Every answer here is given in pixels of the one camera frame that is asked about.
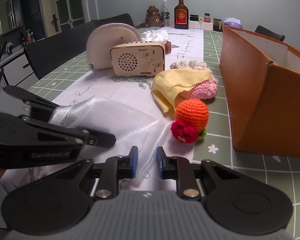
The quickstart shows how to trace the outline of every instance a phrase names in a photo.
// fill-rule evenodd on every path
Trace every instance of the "guitar drawing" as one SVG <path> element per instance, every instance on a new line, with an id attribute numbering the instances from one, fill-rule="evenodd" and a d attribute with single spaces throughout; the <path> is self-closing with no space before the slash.
<path id="1" fill-rule="evenodd" d="M 151 62 L 152 61 L 154 61 L 154 58 L 152 58 L 149 62 L 146 62 L 146 63 L 144 63 L 143 65 L 141 65 L 140 67 L 141 67 L 141 69 L 143 70 L 143 71 L 147 71 L 148 70 L 148 68 L 151 66 Z"/>

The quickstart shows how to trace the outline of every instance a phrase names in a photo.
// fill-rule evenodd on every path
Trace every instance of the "glass liquor bottle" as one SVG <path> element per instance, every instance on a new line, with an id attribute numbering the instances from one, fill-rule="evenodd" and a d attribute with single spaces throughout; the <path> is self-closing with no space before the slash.
<path id="1" fill-rule="evenodd" d="M 174 28 L 189 28 L 189 10 L 184 5 L 183 0 L 179 0 L 179 4 L 174 8 Z"/>

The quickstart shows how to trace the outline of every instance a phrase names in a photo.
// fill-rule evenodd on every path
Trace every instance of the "white plastic bag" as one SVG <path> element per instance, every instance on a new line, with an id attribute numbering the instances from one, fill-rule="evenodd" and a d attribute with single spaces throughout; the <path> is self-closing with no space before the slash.
<path id="1" fill-rule="evenodd" d="M 128 155 L 131 147 L 137 146 L 137 182 L 141 182 L 155 164 L 156 149 L 163 145 L 170 130 L 169 122 L 101 96 L 73 106 L 57 107 L 49 123 L 67 128 L 83 126 L 116 136 L 117 142 L 110 149 L 86 145 L 79 160 L 89 158 L 103 163 L 111 156 Z"/>
<path id="2" fill-rule="evenodd" d="M 168 33 L 166 30 L 150 30 L 146 31 L 141 35 L 142 41 L 163 41 L 166 44 L 167 40 L 169 39 Z"/>

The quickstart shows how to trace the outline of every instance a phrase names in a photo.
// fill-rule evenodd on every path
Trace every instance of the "pink crochet item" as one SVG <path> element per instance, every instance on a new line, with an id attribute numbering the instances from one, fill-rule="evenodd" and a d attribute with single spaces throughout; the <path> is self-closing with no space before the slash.
<path id="1" fill-rule="evenodd" d="M 190 91 L 183 91 L 179 95 L 185 99 L 210 99 L 216 96 L 218 88 L 218 80 L 214 77 L 211 70 L 207 67 L 205 62 L 197 62 L 196 60 L 191 60 L 188 63 L 181 61 L 180 63 L 172 63 L 170 69 L 194 69 L 194 70 L 209 70 L 213 79 L 203 81 Z"/>

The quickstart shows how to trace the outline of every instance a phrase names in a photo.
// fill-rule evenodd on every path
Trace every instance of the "wooden radio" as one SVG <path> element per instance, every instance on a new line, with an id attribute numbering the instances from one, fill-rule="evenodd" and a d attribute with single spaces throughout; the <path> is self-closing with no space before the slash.
<path id="1" fill-rule="evenodd" d="M 154 77 L 164 70 L 165 47 L 162 41 L 138 41 L 120 44 L 110 51 L 117 76 Z"/>

